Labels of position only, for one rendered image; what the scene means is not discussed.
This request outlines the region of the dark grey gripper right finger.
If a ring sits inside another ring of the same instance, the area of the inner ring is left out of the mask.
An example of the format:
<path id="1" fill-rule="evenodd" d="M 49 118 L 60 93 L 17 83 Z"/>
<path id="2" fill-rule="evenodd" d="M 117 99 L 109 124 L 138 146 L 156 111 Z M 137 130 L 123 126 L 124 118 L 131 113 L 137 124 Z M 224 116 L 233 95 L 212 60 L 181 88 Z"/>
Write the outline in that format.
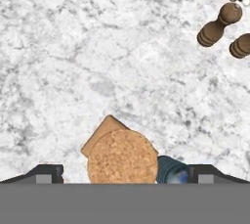
<path id="1" fill-rule="evenodd" d="M 188 168 L 188 181 L 192 184 L 249 184 L 249 181 L 224 174 L 211 164 L 191 164 Z"/>

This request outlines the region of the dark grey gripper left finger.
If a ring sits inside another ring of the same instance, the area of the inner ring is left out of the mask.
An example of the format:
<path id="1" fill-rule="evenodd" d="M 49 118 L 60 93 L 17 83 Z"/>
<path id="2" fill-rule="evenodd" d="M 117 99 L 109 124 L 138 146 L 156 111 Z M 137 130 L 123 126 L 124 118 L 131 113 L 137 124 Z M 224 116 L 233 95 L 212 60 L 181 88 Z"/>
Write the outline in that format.
<path id="1" fill-rule="evenodd" d="M 16 176 L 0 184 L 62 184 L 63 183 L 63 165 L 62 164 L 38 164 L 27 173 Z"/>

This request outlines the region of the blue ribbed plastic bottle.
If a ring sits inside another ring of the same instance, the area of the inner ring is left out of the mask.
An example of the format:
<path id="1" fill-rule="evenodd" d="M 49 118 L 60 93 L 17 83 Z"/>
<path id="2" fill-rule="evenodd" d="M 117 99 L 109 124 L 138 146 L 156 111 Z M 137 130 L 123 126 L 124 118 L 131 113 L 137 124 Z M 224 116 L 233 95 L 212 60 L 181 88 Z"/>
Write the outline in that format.
<path id="1" fill-rule="evenodd" d="M 156 182 L 158 184 L 185 184 L 189 178 L 188 166 L 168 156 L 159 156 Z"/>

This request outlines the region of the cork-stoppered brown bottle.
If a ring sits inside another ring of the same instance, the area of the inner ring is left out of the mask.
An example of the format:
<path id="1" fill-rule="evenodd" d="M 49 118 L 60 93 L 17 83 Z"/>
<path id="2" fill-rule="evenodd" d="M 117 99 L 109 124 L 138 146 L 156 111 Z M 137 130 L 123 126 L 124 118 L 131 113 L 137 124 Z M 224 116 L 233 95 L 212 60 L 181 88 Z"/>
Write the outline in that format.
<path id="1" fill-rule="evenodd" d="M 158 152 L 141 133 L 111 114 L 84 144 L 89 180 L 94 184 L 153 184 Z"/>

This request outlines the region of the brown wooden salt shaker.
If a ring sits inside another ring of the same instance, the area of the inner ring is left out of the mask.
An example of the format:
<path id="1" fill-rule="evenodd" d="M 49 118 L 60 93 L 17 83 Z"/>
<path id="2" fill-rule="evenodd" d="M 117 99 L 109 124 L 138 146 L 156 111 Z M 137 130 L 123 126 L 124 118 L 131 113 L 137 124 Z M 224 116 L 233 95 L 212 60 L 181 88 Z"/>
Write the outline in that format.
<path id="1" fill-rule="evenodd" d="M 245 58 L 250 55 L 250 33 L 245 33 L 235 39 L 229 45 L 230 53 L 238 59 Z"/>

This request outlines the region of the brown wooden pepper mill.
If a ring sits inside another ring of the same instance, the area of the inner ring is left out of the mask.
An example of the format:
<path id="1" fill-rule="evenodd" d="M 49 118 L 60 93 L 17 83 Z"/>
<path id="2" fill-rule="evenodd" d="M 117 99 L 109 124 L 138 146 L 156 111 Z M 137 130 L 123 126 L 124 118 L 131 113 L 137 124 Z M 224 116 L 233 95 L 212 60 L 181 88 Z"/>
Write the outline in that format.
<path id="1" fill-rule="evenodd" d="M 228 25 L 238 22 L 242 17 L 241 7 L 233 2 L 228 2 L 220 9 L 217 18 L 205 24 L 197 34 L 197 42 L 203 47 L 211 47 L 223 36 Z"/>

